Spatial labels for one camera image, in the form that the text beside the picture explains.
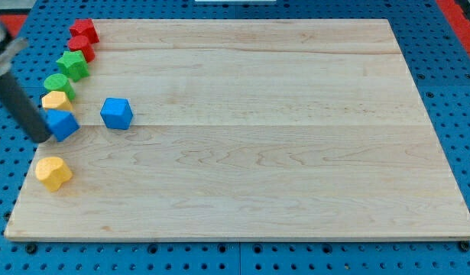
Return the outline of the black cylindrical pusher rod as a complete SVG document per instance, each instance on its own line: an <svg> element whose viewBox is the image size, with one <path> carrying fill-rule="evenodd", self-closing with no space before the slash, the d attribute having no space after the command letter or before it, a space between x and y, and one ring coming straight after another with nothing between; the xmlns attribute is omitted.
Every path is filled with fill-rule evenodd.
<svg viewBox="0 0 470 275"><path fill-rule="evenodd" d="M50 138L46 121L10 72L0 76L0 101L34 143Z"/></svg>

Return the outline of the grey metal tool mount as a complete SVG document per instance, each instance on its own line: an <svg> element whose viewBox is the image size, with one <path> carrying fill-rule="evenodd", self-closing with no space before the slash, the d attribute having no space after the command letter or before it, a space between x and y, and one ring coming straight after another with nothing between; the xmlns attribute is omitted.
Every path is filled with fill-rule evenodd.
<svg viewBox="0 0 470 275"><path fill-rule="evenodd" d="M13 38L6 26L0 22L0 76L10 72L13 58L26 47L26 38Z"/></svg>

